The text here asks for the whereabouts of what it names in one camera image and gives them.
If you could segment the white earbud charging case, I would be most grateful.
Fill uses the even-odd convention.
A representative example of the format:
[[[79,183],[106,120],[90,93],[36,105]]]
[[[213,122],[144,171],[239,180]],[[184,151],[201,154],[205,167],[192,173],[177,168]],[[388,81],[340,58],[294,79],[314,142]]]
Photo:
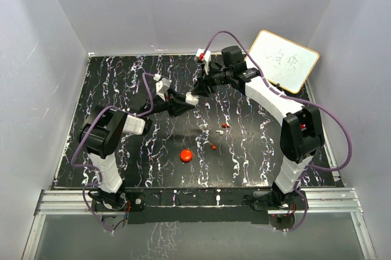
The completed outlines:
[[[199,103],[199,97],[197,95],[193,95],[191,92],[187,92],[185,102],[192,106],[196,106]]]

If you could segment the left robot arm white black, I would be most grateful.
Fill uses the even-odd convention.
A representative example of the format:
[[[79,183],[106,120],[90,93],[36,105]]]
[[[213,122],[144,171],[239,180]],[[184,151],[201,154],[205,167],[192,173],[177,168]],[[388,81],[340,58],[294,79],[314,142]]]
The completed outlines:
[[[136,98],[135,102],[136,107],[130,113],[112,106],[96,106],[79,132],[78,149],[87,153],[98,176],[97,194],[89,196],[114,211],[123,209],[127,202],[115,158],[122,135],[147,135],[152,126],[149,115],[168,112],[177,117],[194,109],[199,97],[168,89],[149,99]]]

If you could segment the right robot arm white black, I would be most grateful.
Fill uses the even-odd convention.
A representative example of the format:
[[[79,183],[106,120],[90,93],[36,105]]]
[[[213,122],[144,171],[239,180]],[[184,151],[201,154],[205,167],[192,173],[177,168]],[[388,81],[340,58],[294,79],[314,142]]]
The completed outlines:
[[[299,196],[300,176],[316,152],[324,145],[321,115],[317,107],[292,101],[261,76],[260,70],[249,68],[238,46],[222,50],[222,65],[211,61],[211,53],[198,49],[195,61],[201,65],[193,89],[185,101],[195,106],[201,96],[209,97],[217,86],[230,85],[245,97],[257,102],[281,126],[280,149],[282,165],[272,184],[272,191],[253,197],[268,206],[286,209]]]

